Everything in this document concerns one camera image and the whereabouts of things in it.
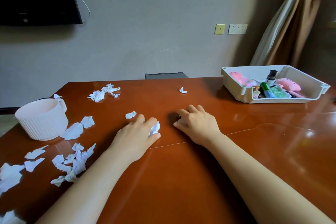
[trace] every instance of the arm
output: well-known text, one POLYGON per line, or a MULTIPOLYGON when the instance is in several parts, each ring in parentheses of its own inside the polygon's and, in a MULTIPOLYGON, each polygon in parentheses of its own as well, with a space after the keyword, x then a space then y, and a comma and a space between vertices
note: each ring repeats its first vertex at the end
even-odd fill
POLYGON ((312 203, 223 135, 215 117, 190 105, 174 126, 207 148, 220 163, 259 224, 334 223, 312 203))
POLYGON ((142 157, 160 134, 148 137, 156 119, 140 114, 119 130, 111 146, 74 183, 36 224, 94 224, 120 176, 142 157))

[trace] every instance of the finger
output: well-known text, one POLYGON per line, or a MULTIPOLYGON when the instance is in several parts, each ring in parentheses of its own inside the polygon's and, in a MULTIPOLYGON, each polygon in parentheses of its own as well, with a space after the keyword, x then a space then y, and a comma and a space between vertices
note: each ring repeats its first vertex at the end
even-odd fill
POLYGON ((204 108, 200 105, 197 106, 197 110, 199 110, 200 112, 205 112, 204 108))
POLYGON ((174 123, 174 127, 178 128, 179 130, 181 130, 183 133, 185 133, 186 135, 188 135, 189 132, 189 127, 186 124, 183 123, 179 123, 179 122, 175 122, 174 123))
POLYGON ((186 118, 186 117, 190 114, 190 112, 188 112, 188 111, 186 111, 186 110, 184 110, 184 109, 180 109, 180 110, 178 110, 177 113, 178 113, 181 117, 184 117, 184 118, 186 118))
POLYGON ((188 106, 189 112, 197 112, 197 109, 193 105, 188 106))
POLYGON ((157 122, 157 120, 156 120, 155 118, 152 117, 152 118, 150 118, 149 120, 147 120, 147 121, 145 122, 145 126, 146 126, 147 128, 149 128, 149 130, 150 130, 156 122, 157 122))
POLYGON ((136 118, 136 123, 144 123, 145 122, 145 116, 143 114, 139 114, 136 118))
POLYGON ((157 134, 152 134, 148 139, 147 139, 147 149, 155 143, 156 140, 158 140, 161 137, 160 133, 157 134))

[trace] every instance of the mug handle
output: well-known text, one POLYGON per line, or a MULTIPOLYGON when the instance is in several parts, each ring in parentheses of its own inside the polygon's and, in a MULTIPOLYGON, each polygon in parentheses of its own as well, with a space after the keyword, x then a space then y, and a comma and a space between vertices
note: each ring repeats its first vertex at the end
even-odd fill
POLYGON ((64 112, 66 112, 66 111, 67 111, 67 106, 65 105, 64 100, 61 99, 61 98, 56 99, 56 100, 61 104, 62 110, 63 110, 64 112))

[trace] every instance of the hand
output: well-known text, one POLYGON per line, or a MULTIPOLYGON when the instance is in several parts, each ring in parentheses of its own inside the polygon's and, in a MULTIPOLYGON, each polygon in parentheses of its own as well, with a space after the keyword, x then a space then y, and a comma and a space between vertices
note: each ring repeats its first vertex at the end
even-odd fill
POLYGON ((175 122, 174 126, 186 133, 193 142, 199 145, 207 147, 209 142, 223 136, 215 117, 205 112, 200 105, 197 106, 197 109, 193 105, 189 105, 188 111, 181 109, 178 114, 188 125, 175 122))
POLYGON ((161 137, 160 134, 153 134, 148 137, 156 121, 155 118, 150 118, 145 122, 145 117, 139 114, 136 121, 130 122, 118 131, 110 149, 115 150, 121 156, 129 158, 131 162, 138 160, 149 146, 161 137))

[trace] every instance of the wall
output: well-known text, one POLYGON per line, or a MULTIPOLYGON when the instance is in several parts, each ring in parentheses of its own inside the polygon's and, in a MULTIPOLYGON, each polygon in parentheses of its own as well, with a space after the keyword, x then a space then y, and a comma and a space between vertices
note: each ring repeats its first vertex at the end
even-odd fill
POLYGON ((327 83, 336 84, 336 0, 321 0, 313 28, 302 51, 299 69, 327 83))
POLYGON ((48 97, 67 82, 220 76, 223 66, 249 64, 283 0, 85 1, 92 15, 83 26, 0 27, 0 107, 48 97), (226 24, 225 35, 214 35, 216 23, 226 24), (230 23, 248 23, 247 34, 227 35, 230 23))

